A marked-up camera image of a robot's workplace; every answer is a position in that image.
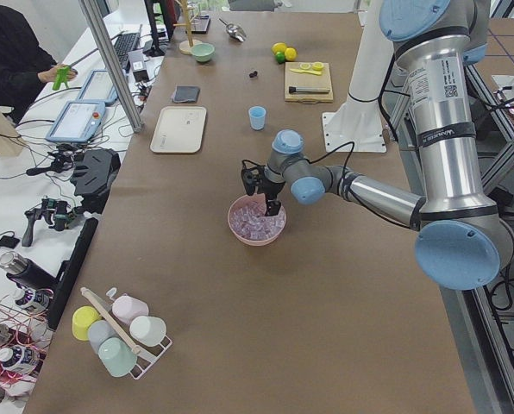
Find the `wooden cutting board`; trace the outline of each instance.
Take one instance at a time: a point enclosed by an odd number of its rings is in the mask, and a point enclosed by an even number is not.
[[[329,76],[329,64],[324,63],[323,74],[320,76],[309,73],[295,73],[290,69],[299,69],[302,62],[285,63],[284,98],[287,102],[334,102],[332,79]],[[329,93],[289,93],[290,86],[306,88],[329,88]]]

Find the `robotic arm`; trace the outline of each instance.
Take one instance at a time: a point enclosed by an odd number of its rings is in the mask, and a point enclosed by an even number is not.
[[[463,72],[463,65],[485,54],[488,10],[487,0],[382,5],[380,27],[393,42],[398,65],[409,73],[425,198],[344,166],[311,164],[303,138],[291,130],[277,134],[266,166],[242,170],[247,193],[253,183],[267,202],[277,201],[287,183],[302,204],[336,194],[419,231],[417,262],[439,285],[467,290],[493,280],[514,255],[514,233],[483,192]]]

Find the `pink bowl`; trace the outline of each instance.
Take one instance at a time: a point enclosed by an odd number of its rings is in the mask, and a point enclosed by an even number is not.
[[[265,210],[265,194],[254,194],[253,196],[247,196],[247,195],[242,196],[232,203],[232,205],[229,208],[229,216],[228,216],[230,230],[232,230],[232,233],[234,233],[234,235],[236,236],[236,238],[239,241],[241,241],[249,246],[265,246],[269,243],[274,242],[278,238],[280,233],[282,233],[282,230],[285,227],[284,206],[280,207],[280,215],[281,214],[284,215],[284,221],[281,224],[281,228],[277,232],[274,232],[272,235],[270,235],[268,238],[266,238],[264,240],[251,240],[250,238],[247,238],[246,236],[237,233],[235,228],[233,227],[233,220],[234,220],[233,215],[235,214],[235,212],[251,203],[261,204],[262,205],[261,208],[264,211]]]

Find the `black jacket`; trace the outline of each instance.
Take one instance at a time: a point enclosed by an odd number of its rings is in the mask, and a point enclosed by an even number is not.
[[[0,5],[0,105],[15,107],[21,118],[44,86],[37,73],[55,64],[25,17]]]

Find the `lime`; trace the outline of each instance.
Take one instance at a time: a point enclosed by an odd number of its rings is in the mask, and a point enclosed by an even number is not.
[[[284,52],[277,52],[274,54],[274,58],[278,63],[285,63],[285,55]]]
[[[278,52],[283,53],[283,52],[285,52],[286,49],[287,49],[287,45],[285,43],[274,43],[273,47],[272,47],[274,54],[276,54]]]
[[[284,52],[285,59],[288,62],[293,62],[298,56],[298,52],[293,47],[288,47]]]

